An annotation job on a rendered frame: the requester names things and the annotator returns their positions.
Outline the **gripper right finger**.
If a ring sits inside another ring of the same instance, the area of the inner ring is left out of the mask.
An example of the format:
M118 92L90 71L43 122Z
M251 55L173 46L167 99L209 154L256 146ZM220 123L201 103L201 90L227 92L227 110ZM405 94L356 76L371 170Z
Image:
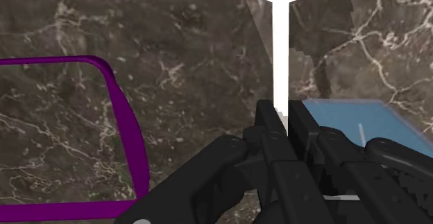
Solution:
M320 126L302 101L289 101L289 136L321 180L352 189L376 224L433 224L433 159L390 139L362 148L342 131Z

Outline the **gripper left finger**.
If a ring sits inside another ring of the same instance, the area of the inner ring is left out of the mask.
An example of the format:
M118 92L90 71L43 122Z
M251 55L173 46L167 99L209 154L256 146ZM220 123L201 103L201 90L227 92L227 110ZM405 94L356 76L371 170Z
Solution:
M270 100L257 102L243 137L216 138L114 224L216 224L251 189L260 200L252 224L334 224Z

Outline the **white spatula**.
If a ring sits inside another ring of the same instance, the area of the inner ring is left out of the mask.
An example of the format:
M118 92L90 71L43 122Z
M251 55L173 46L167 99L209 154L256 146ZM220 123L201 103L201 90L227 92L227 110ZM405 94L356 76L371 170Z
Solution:
M281 121L289 116L289 4L296 0L266 0L272 3L273 106Z

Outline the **blue flat rectangular box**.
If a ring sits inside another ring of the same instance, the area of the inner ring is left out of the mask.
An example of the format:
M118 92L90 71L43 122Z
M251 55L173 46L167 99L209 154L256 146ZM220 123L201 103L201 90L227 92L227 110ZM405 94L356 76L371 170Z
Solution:
M359 146L383 137L433 158L433 142L382 101L306 99L303 103L320 126L342 131Z

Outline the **purple rounded rectangular frame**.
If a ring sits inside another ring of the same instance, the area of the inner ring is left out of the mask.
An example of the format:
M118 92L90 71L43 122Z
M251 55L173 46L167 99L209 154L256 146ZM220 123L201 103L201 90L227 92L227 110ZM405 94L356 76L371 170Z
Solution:
M131 106L118 86L110 65L105 60L93 55L0 59L0 65L59 62L86 62L97 67L103 74L136 196L141 198L146 195L149 186L149 169L142 133ZM116 218L134 203L134 200L120 200L0 205L0 223Z

